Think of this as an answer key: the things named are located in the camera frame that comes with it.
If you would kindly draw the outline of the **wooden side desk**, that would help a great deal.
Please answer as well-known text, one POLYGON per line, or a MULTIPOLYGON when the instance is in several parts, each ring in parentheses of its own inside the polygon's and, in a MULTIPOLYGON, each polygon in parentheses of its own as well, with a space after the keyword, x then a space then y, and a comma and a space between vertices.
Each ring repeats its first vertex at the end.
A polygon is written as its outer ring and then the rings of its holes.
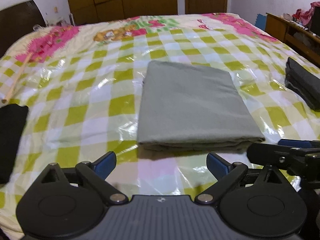
POLYGON ((265 32, 319 68, 319 36, 292 21, 267 13, 265 32))

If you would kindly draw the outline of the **black folded garment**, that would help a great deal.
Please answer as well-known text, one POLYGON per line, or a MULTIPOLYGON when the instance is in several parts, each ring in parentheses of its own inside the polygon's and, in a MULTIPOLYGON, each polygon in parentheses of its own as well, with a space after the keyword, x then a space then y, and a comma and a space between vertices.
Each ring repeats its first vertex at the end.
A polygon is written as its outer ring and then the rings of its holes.
POLYGON ((1 108, 1 184, 6 184, 13 172, 28 112, 29 108, 27 106, 19 106, 17 104, 9 104, 1 108))

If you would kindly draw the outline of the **dark grey folded garment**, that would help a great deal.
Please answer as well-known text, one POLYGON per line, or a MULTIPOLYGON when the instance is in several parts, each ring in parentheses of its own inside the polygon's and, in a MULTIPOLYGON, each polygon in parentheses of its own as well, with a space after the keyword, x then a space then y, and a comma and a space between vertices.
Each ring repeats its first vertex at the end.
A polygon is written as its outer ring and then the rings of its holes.
POLYGON ((291 57, 286 62, 285 86, 298 94, 312 110, 319 112, 319 78, 291 57))

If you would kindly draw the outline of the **red clothes pile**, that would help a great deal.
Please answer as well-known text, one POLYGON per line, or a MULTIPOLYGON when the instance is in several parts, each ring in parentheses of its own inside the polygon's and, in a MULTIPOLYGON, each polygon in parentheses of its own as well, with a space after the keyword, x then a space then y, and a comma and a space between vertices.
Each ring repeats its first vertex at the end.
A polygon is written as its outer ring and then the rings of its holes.
POLYGON ((304 11, 302 9, 297 9, 297 11, 292 15, 292 18, 298 20, 302 26, 307 26, 314 15, 315 8, 320 6, 320 1, 310 3, 310 9, 304 11))

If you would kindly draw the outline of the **dark wooden headboard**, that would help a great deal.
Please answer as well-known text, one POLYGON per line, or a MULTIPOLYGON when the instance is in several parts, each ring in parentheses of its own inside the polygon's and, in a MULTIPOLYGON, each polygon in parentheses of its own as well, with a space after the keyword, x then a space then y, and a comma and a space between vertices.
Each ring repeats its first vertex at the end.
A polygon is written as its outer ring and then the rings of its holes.
POLYGON ((42 27, 46 25, 44 18, 34 0, 25 1, 1 10, 1 57, 14 42, 19 40, 24 35, 33 32, 33 27, 37 24, 42 27))

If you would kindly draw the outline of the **wooden stick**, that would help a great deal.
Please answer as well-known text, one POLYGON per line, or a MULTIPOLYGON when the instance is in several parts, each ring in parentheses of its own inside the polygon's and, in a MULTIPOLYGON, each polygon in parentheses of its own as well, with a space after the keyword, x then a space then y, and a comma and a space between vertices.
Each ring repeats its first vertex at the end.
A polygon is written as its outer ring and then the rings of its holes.
POLYGON ((13 79, 13 83, 12 83, 9 91, 7 92, 7 94, 5 95, 5 97, 1 100, 1 102, 2 102, 3 104, 6 104, 6 103, 8 103, 8 102, 10 101, 10 99, 11 99, 11 97, 12 97, 12 95, 13 95, 15 86, 16 86, 16 84, 17 84, 17 81, 19 80, 20 76, 23 74, 23 72, 24 72, 24 70, 25 70, 25 68, 26 68, 29 60, 31 59, 32 55, 33 55, 33 53, 29 53, 29 54, 27 55, 27 57, 25 58, 25 60, 23 61, 23 64, 21 65, 18 73, 15 75, 15 77, 14 77, 14 79, 13 79))

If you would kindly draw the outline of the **grey-green pants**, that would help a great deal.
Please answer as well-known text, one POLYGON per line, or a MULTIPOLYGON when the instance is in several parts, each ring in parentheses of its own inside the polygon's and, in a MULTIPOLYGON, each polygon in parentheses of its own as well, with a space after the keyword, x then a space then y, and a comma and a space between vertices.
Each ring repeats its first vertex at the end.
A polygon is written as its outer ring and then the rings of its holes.
POLYGON ((139 109, 140 146, 157 151, 240 150, 264 140, 229 72, 149 62, 139 109))

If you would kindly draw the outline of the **blue foam mat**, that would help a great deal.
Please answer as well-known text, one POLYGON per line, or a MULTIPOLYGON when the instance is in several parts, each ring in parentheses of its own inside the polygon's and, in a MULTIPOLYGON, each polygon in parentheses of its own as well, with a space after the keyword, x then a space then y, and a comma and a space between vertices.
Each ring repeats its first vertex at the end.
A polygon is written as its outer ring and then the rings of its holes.
POLYGON ((267 16, 263 14, 257 14, 257 18, 255 20, 255 26, 261 30, 265 30, 266 27, 267 16))

